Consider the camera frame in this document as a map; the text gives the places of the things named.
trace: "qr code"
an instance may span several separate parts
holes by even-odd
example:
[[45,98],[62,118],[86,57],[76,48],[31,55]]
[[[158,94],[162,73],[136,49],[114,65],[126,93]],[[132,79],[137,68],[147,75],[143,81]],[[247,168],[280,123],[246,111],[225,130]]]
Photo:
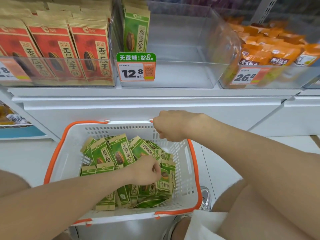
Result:
[[153,74],[154,74],[154,67],[146,67],[145,76],[153,76]]

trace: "basket rim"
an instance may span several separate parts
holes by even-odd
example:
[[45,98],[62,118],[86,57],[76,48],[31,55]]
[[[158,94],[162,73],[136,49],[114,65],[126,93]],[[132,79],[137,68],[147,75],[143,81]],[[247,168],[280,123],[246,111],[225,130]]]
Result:
[[[106,125],[108,123],[109,123],[109,121],[102,122],[102,121],[87,120],[87,121],[75,121],[75,122],[72,122],[69,125],[67,125],[67,127],[64,129],[61,140],[59,141],[56,149],[53,152],[48,169],[47,169],[45,177],[44,177],[43,184],[50,183],[50,179],[51,179],[51,175],[52,175],[52,172],[54,169],[54,165],[57,161],[57,158],[59,156],[62,145],[63,145],[64,141],[66,140],[67,134],[72,126],[77,125],[77,124],[105,124]],[[199,183],[199,169],[198,169],[196,153],[195,153],[192,141],[190,139],[187,139],[187,141],[188,141],[189,149],[191,152],[191,158],[192,158],[192,163],[193,163],[193,167],[194,167],[194,177],[195,177],[195,185],[197,187],[197,192],[198,192],[198,202],[193,208],[188,208],[188,209],[183,209],[183,210],[172,210],[172,211],[156,211],[154,214],[154,217],[156,219],[160,218],[160,216],[159,216],[160,214],[163,214],[163,215],[186,214],[186,213],[193,212],[194,210],[198,210],[201,206],[202,193],[201,193],[201,188],[200,188],[200,183]],[[82,223],[82,222],[92,222],[92,219],[91,218],[79,219],[76,222],[74,222],[74,224],[78,224],[78,223]]]

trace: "hand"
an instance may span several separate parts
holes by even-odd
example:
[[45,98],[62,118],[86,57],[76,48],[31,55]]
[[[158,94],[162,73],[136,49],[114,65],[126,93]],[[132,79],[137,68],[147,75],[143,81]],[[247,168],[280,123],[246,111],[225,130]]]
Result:
[[136,162],[124,168],[125,177],[130,178],[130,184],[148,185],[161,179],[161,168],[158,161],[148,155],[140,157]]
[[153,126],[160,139],[183,141],[188,137],[187,133],[192,128],[192,123],[200,115],[182,110],[160,111],[159,116],[153,119]]

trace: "green no sugar sign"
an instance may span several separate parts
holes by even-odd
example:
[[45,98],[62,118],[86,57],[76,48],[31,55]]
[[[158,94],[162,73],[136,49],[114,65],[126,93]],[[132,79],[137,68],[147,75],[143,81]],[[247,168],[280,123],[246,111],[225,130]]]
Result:
[[117,66],[122,82],[154,81],[156,55],[154,53],[118,53]]

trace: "white shorts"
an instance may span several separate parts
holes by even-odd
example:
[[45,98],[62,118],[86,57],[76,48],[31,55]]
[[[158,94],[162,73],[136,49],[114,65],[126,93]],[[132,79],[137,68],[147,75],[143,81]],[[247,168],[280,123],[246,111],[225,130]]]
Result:
[[195,210],[184,240],[225,240],[215,234],[228,213]]

